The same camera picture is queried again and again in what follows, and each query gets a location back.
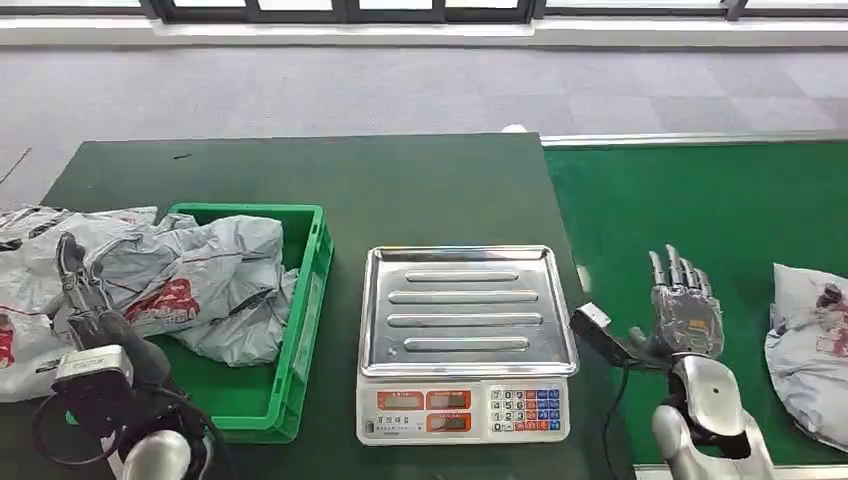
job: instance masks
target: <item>green table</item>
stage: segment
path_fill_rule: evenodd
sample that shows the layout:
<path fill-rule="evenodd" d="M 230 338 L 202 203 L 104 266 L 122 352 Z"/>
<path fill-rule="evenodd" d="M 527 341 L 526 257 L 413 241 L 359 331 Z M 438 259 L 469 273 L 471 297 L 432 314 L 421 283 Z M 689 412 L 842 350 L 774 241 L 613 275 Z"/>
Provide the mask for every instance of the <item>green table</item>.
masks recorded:
<path fill-rule="evenodd" d="M 366 251 L 376 245 L 545 244 L 568 302 L 582 301 L 535 135 L 85 143 L 44 198 L 93 211 L 184 201 L 322 205 L 336 243 L 300 435 L 234 446 L 242 478 L 606 478 L 600 444 L 609 369 L 581 347 L 569 383 L 572 430 L 557 444 L 365 448 L 354 388 Z M 0 406 L 4 478 L 90 478 L 41 460 L 26 440 L 31 403 Z M 56 420 L 54 441 L 82 455 Z M 632 475 L 623 429 L 612 461 Z M 6 476 L 11 469 L 11 476 Z M 105 467 L 99 474 L 105 477 Z"/>
<path fill-rule="evenodd" d="M 705 270 L 724 311 L 722 360 L 739 381 L 778 465 L 848 463 L 806 437 L 772 389 L 763 357 L 772 262 L 845 276 L 848 142 L 700 136 L 543 139 L 575 261 L 591 296 L 626 335 L 649 331 L 647 251 L 675 245 Z M 631 375 L 622 410 L 637 464 L 661 463 L 648 440 L 665 381 Z"/>

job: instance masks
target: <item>robot finger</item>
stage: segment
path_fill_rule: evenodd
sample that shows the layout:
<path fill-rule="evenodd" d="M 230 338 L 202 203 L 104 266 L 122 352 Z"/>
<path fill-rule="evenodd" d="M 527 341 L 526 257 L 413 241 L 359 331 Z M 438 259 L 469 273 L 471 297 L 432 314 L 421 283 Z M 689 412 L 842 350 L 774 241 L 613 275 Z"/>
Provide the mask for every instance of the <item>robot finger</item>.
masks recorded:
<path fill-rule="evenodd" d="M 706 297 L 712 297 L 713 287 L 710 285 L 710 279 L 707 277 L 707 274 L 699 268 L 695 269 L 695 273 L 698 275 L 698 280 L 701 283 L 701 292 L 703 292 Z"/>
<path fill-rule="evenodd" d="M 654 272 L 654 285 L 665 285 L 665 272 L 662 269 L 662 261 L 657 252 L 650 251 L 648 256 L 651 257 L 651 270 Z"/>
<path fill-rule="evenodd" d="M 668 270 L 671 274 L 671 284 L 683 285 L 683 273 L 681 271 L 680 266 L 680 255 L 677 253 L 677 249 L 671 245 L 666 245 L 665 249 L 668 250 Z"/>
<path fill-rule="evenodd" d="M 695 268 L 692 267 L 692 263 L 685 258 L 680 259 L 680 263 L 683 264 L 683 273 L 684 281 L 686 282 L 686 286 L 689 288 L 701 288 L 701 283 L 698 281 L 698 275 L 695 273 Z"/>

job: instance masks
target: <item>cable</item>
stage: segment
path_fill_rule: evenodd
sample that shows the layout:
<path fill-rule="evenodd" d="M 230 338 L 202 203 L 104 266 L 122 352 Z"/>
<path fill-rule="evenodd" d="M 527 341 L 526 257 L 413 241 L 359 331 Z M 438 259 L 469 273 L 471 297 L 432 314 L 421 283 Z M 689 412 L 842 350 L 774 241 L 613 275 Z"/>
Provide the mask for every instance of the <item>cable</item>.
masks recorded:
<path fill-rule="evenodd" d="M 227 468 L 230 471 L 230 478 L 232 478 L 233 480 L 238 480 L 238 471 L 236 471 L 236 464 L 233 461 L 232 455 L 230 454 L 230 449 L 227 448 L 227 444 L 224 441 L 224 436 L 221 435 L 221 431 L 218 430 L 218 427 L 216 427 L 215 424 L 212 423 L 212 419 L 209 418 L 209 415 L 206 415 L 206 413 L 203 410 L 194 406 L 194 404 L 192 404 L 184 396 L 182 396 L 182 395 L 180 395 L 176 392 L 172 392 L 170 390 L 164 389 L 160 386 L 141 385 L 141 386 L 139 386 L 139 389 L 147 390 L 149 392 L 153 392 L 153 393 L 155 393 L 157 395 L 161 395 L 163 397 L 168 397 L 171 400 L 178 403 L 181 407 L 183 407 L 187 410 L 191 410 L 198 417 L 200 417 L 200 420 L 206 425 L 206 428 L 208 428 L 209 431 L 212 433 L 212 438 L 215 439 L 216 445 L 218 446 L 218 448 L 221 449 L 221 456 L 224 457 L 224 462 L 227 464 Z"/>
<path fill-rule="evenodd" d="M 65 467 L 82 467 L 109 458 L 110 455 L 118 450 L 118 446 L 121 444 L 121 436 L 123 434 L 123 431 L 120 428 L 113 430 L 115 438 L 112 440 L 112 444 L 109 445 L 108 449 L 87 460 L 66 460 L 64 458 L 56 457 L 50 453 L 47 450 L 47 446 L 44 444 L 44 439 L 41 437 L 41 423 L 44 421 L 44 414 L 47 412 L 47 407 L 50 406 L 50 403 L 56 398 L 58 398 L 58 395 L 51 395 L 47 397 L 47 399 L 44 400 L 44 402 L 39 405 L 32 414 L 32 441 L 35 444 L 35 451 L 41 454 L 44 458 L 51 462 L 58 463 L 59 465 Z"/>
<path fill-rule="evenodd" d="M 618 409 L 618 404 L 621 403 L 621 399 L 624 397 L 624 389 L 627 388 L 627 379 L 630 378 L 630 367 L 636 365 L 637 363 L 638 362 L 626 362 L 624 366 L 621 367 L 621 385 L 618 386 L 618 393 L 616 393 L 615 400 L 612 402 L 612 406 L 610 406 L 610 409 L 607 411 L 607 416 L 604 419 L 604 431 L 602 433 L 604 445 L 604 460 L 606 460 L 607 468 L 609 468 L 609 471 L 612 474 L 612 478 L 614 480 L 618 480 L 618 475 L 615 474 L 615 469 L 612 468 L 612 462 L 609 459 L 609 426 L 610 423 L 612 423 L 612 416 Z"/>

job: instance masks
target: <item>white plastic bag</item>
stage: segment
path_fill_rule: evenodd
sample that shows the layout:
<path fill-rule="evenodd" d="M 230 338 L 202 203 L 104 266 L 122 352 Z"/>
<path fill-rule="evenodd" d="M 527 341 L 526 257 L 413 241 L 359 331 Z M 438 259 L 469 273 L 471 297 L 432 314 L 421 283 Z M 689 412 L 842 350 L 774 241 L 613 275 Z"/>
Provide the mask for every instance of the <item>white plastic bag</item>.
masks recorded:
<path fill-rule="evenodd" d="M 775 392 L 797 425 L 848 452 L 848 280 L 774 265 L 765 356 Z"/>
<path fill-rule="evenodd" d="M 279 291 L 260 299 L 258 305 L 173 336 L 192 351 L 231 367 L 273 361 L 280 351 L 298 272 L 285 272 Z"/>
<path fill-rule="evenodd" d="M 63 231 L 86 248 L 86 264 L 103 264 L 113 306 L 142 336 L 215 321 L 212 330 L 222 333 L 199 339 L 198 353 L 233 365 L 275 358 L 288 308 L 268 303 L 280 291 L 280 223 L 235 216 L 197 226 L 190 216 L 168 215 L 154 226 L 155 213 L 32 208 L 0 215 L 0 402 L 48 394 L 58 360 L 73 349 L 67 308 L 55 312 L 62 303 L 55 253 Z M 231 320 L 254 333 L 229 328 Z M 238 333 L 228 339 L 227 331 Z"/>
<path fill-rule="evenodd" d="M 129 238 L 155 217 L 156 207 L 90 214 L 27 207 L 0 215 L 0 402 L 49 393 L 53 370 L 72 350 L 47 315 L 62 291 L 56 272 L 61 233 L 98 245 Z"/>
<path fill-rule="evenodd" d="M 132 240 L 92 252 L 113 306 L 142 336 L 229 317 L 279 289 L 283 230 L 268 218 L 233 216 L 198 227 L 169 215 Z"/>

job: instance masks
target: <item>electronic scale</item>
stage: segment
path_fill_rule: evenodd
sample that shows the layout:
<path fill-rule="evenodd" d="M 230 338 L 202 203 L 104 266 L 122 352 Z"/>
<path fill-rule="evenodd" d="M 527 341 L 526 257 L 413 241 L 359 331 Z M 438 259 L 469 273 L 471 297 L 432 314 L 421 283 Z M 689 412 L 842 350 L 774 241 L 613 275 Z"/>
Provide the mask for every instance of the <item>electronic scale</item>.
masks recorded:
<path fill-rule="evenodd" d="M 544 246 L 368 252 L 356 382 L 365 445 L 557 442 L 577 350 Z"/>

